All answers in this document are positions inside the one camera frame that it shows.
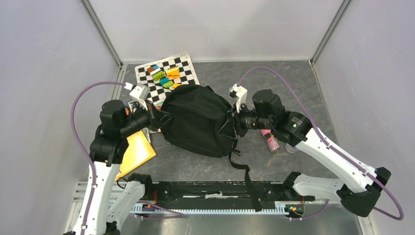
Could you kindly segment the black student backpack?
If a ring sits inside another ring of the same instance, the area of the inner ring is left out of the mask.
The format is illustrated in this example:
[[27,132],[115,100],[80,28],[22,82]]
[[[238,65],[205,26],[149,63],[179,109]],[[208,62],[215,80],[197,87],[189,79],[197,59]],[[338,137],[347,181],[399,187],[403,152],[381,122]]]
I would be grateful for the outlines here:
[[166,96],[161,110],[172,115],[161,128],[170,144],[213,158],[230,160],[240,154],[232,106],[209,86],[180,85]]

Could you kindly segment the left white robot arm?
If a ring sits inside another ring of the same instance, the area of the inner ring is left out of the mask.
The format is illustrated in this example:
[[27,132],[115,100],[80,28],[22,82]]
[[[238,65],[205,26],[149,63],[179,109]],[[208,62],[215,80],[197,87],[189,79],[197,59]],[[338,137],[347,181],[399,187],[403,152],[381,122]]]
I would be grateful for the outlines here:
[[128,178],[121,196],[110,203],[115,178],[129,146],[127,138],[143,128],[157,130],[172,119],[170,113],[157,109],[150,101],[131,112],[121,100],[110,100],[102,105],[99,116],[101,124],[87,153],[87,191],[69,235],[120,234],[133,206],[154,193],[150,176],[135,173]]

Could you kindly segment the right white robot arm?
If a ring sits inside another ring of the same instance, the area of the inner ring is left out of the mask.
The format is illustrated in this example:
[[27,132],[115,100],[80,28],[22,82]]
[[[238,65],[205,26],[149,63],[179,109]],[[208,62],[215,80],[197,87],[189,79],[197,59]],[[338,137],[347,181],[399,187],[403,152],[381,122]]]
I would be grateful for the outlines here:
[[249,129],[270,130],[277,140],[310,155],[336,175],[328,179],[292,172],[282,187],[283,195],[289,200],[300,195],[329,199],[340,202],[357,216],[367,217],[375,208],[391,172],[351,156],[319,128],[313,127],[306,116],[285,110],[280,97],[271,90],[260,90],[253,95],[252,110],[245,104],[247,93],[238,85],[229,91],[230,97],[235,99],[232,117],[240,137]]

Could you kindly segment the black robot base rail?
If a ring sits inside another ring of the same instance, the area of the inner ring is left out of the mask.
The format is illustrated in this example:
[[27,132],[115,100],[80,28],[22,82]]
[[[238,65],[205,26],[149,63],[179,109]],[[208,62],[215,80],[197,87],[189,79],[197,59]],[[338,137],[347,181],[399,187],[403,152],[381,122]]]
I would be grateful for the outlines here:
[[[301,196],[279,181],[253,181],[256,202],[263,210],[275,202],[311,202],[314,196]],[[145,187],[142,201],[155,202],[166,209],[253,209],[253,201],[243,181],[159,181]]]

